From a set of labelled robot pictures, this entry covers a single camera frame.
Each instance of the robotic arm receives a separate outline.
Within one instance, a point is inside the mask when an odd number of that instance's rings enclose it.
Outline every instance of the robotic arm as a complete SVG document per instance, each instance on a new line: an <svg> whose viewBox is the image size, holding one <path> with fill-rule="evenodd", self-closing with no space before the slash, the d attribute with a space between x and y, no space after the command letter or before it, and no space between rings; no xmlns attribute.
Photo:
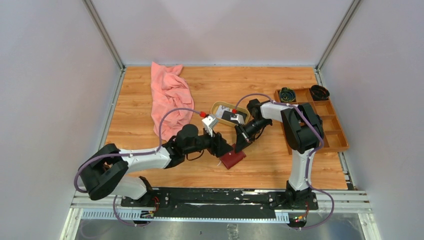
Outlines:
<svg viewBox="0 0 424 240"><path fill-rule="evenodd" d="M126 150L110 143L102 147L88 161L100 155L112 155L93 161L82 169L80 177L91 200L110 194L140 199L150 188L144 177L125 176L146 169L169 169L184 162L190 153L208 150L217 158L233 150L222 135L213 131L218 120L209 115L202 120L203 134L193 124L185 125L175 136L156 148Z"/></svg>
<svg viewBox="0 0 424 240"><path fill-rule="evenodd" d="M315 114L309 103L297 106L321 138L324 137L321 118ZM312 189L308 185L311 176L312 162L315 153L310 153L320 145L320 141L312 130L304 123L300 115L291 107L273 104L270 101L259 102L257 99L249 101L247 109L253 120L245 125L236 125L237 141L235 152L251 145L260 131L272 125L272 120L281 122L284 127L285 139L293 149L293 162L291 174L286 183L284 201L289 206L296 208L305 201L313 199Z"/></svg>

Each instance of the red notebook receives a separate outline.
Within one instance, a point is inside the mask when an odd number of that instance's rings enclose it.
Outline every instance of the red notebook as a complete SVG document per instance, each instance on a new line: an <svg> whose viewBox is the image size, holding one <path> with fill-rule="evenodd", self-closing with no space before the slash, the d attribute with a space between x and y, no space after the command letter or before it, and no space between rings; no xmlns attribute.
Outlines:
<svg viewBox="0 0 424 240"><path fill-rule="evenodd" d="M236 153L234 151L235 148L236 145L233 144L232 151L219 158L221 162L225 165L226 169L230 169L246 157L246 154L243 151Z"/></svg>

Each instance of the white partition panel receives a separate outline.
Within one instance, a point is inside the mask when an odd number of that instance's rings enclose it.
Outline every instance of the white partition panel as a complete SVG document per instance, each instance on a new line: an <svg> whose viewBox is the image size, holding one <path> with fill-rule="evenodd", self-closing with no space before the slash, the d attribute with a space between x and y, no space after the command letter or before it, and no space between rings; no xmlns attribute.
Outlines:
<svg viewBox="0 0 424 240"><path fill-rule="evenodd" d="M352 0L93 0L127 65L314 65Z"/></svg>
<svg viewBox="0 0 424 240"><path fill-rule="evenodd" d="M0 239L58 239L119 71L80 0L0 3Z"/></svg>
<svg viewBox="0 0 424 240"><path fill-rule="evenodd" d="M323 68L384 240L423 239L424 1L364 0Z"/></svg>

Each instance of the wooden table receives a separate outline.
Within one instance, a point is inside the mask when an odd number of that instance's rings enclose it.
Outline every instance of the wooden table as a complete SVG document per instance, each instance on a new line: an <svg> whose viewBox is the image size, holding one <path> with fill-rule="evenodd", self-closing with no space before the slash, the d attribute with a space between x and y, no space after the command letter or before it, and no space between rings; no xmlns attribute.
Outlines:
<svg viewBox="0 0 424 240"><path fill-rule="evenodd" d="M265 93L273 97L282 87L307 88L316 84L311 67L184 67L180 75L190 87L195 109L209 113L216 101L236 104L244 95ZM106 143L123 149L147 149L158 146L153 132L150 67L128 67L110 124ZM260 101L265 97L258 96ZM245 99L240 106L252 98ZM192 124L203 128L194 114ZM228 143L236 141L234 128L219 123L214 130ZM207 151L195 161L185 161L170 169L149 169L130 173L144 176L154 187L205 188L286 188L292 156L288 154L281 125L275 122L263 135L244 150L247 157L227 170L220 160ZM347 189L337 153L315 155L312 185L322 189Z"/></svg>

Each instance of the yellow tray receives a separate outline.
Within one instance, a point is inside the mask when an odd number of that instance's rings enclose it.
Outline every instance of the yellow tray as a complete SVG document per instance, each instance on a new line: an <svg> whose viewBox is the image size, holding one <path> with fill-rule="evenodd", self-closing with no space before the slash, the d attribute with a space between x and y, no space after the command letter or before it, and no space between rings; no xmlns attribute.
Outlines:
<svg viewBox="0 0 424 240"><path fill-rule="evenodd" d="M221 106L224 106L224 107L227 107L227 108L230 108L230 110L233 110L236 107L235 105L229 104L228 102L225 102L225 101L217 101L217 102L215 102L213 104L212 108L210 109L210 113L213 114L213 115L215 115L217 113L218 107L220 105ZM239 112L242 112L244 114L247 114L246 119L244 120L244 122L245 123L248 123L249 122L249 118L251 117L251 114L249 113L249 111L246 108L242 108L242 107L239 107L239 106L237 107L236 110L239 111ZM230 121L224 120L224 119L219 118L219 117L216 117L216 118L222 124L228 125L230 127L236 126L235 123L232 123Z"/></svg>

